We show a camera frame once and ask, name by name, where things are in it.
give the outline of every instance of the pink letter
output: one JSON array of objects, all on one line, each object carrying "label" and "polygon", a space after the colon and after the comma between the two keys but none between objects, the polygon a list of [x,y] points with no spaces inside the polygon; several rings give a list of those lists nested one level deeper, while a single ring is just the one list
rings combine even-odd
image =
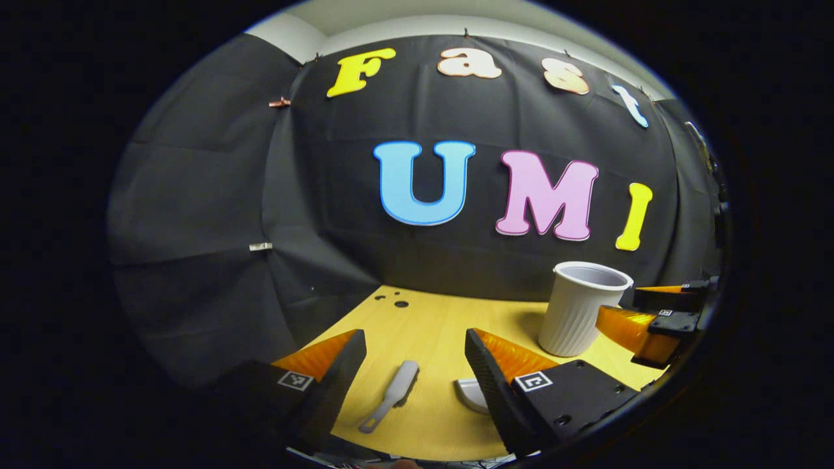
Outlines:
[{"label": "pink letter", "polygon": [[550,184],[539,155],[510,150],[501,155],[501,162],[510,168],[510,193],[507,212],[495,223],[503,235],[524,235],[530,230],[525,208],[530,203],[536,230],[543,235],[550,229],[556,215],[564,207],[562,221],[553,234],[560,240],[583,241],[590,237],[588,212],[590,192],[600,171],[584,161],[571,161],[556,185]]}]

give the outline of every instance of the ribbed cup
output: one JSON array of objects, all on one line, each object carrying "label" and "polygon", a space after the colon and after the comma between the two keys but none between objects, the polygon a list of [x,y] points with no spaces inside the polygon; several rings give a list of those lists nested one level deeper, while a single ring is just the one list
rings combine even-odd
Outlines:
[{"label": "ribbed cup", "polygon": [[577,356],[600,334],[596,329],[600,306],[618,304],[634,280],[619,270],[590,262],[562,262],[553,271],[553,290],[539,345],[553,355]]}]

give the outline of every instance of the white wall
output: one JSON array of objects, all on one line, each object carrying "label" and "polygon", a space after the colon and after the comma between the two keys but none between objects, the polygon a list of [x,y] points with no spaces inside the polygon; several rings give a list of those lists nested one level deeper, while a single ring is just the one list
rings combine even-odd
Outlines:
[{"label": "white wall", "polygon": [[424,15],[394,18],[365,24],[342,33],[326,36],[317,28],[288,13],[279,13],[263,20],[246,33],[262,38],[285,51],[299,62],[307,62],[316,53],[328,55],[338,51],[390,38],[430,34],[463,34],[464,28],[472,36],[502,38],[529,43],[563,52],[596,67],[607,70],[627,82],[642,87],[653,99],[672,98],[674,94],[651,71],[635,59],[599,36],[583,31],[584,37],[573,27],[571,36],[582,44],[539,29],[508,23],[493,18],[463,15]]}]

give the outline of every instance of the yellow letter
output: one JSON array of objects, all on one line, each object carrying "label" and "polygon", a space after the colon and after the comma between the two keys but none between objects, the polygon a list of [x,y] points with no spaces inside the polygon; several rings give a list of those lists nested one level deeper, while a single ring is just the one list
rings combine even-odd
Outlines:
[{"label": "yellow letter", "polygon": [[497,78],[501,69],[495,66],[492,55],[473,48],[447,49],[440,53],[443,60],[437,63],[437,69],[444,75],[481,78]]},{"label": "yellow letter", "polygon": [[616,247],[618,250],[634,251],[640,247],[640,230],[651,200],[651,189],[640,183],[631,183],[628,192],[631,194],[631,210],[623,234],[617,238]]},{"label": "yellow letter", "polygon": [[359,79],[360,74],[364,73],[366,78],[373,77],[379,71],[379,66],[382,63],[380,59],[392,58],[396,53],[392,48],[384,48],[350,55],[339,60],[339,65],[341,65],[339,76],[336,77],[336,83],[333,87],[327,90],[327,97],[332,98],[364,88],[367,82]]},{"label": "yellow letter", "polygon": [[588,83],[580,78],[582,72],[572,63],[546,58],[541,61],[541,66],[545,68],[545,80],[553,88],[576,94],[587,94],[590,91]]}]

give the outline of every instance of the yellow table surface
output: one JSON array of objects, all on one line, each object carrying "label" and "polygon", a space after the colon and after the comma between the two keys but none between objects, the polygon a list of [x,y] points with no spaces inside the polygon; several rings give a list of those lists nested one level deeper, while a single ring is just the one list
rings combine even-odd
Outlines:
[{"label": "yellow table surface", "polygon": [[[378,295],[385,297],[375,300]],[[400,308],[394,306],[395,301],[409,305]],[[332,433],[357,445],[414,459],[475,461],[506,456],[490,417],[466,407],[455,392],[455,380],[475,377],[464,355],[465,332],[470,327],[504,337],[557,363],[588,361],[638,391],[663,373],[631,363],[633,354],[602,334],[579,356],[548,354],[536,340],[546,309],[546,302],[482,300],[381,286],[308,344],[352,329],[365,333],[368,354]],[[359,425],[382,402],[405,360],[420,364],[408,401],[392,408],[373,433],[360,432]]]}]

